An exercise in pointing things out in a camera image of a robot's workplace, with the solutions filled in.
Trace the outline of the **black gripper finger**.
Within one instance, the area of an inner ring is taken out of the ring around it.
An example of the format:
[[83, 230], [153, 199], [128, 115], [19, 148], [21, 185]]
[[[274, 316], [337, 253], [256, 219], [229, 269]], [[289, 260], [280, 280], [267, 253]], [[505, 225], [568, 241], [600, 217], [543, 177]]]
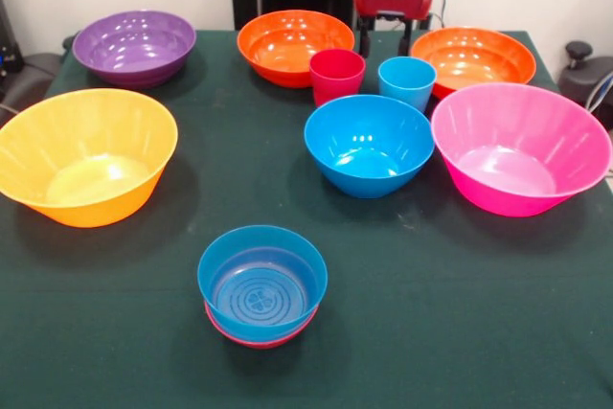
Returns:
[[413, 21], [406, 19], [403, 21], [404, 29], [403, 35], [398, 43], [397, 54], [399, 56], [408, 56], [411, 45], [411, 35], [413, 31]]
[[360, 36], [359, 54], [364, 58], [368, 58], [370, 55], [371, 41], [370, 41], [370, 36], [369, 36], [369, 30], [371, 28], [371, 24], [372, 24], [372, 21], [368, 17], [360, 16], [358, 19], [359, 36]]

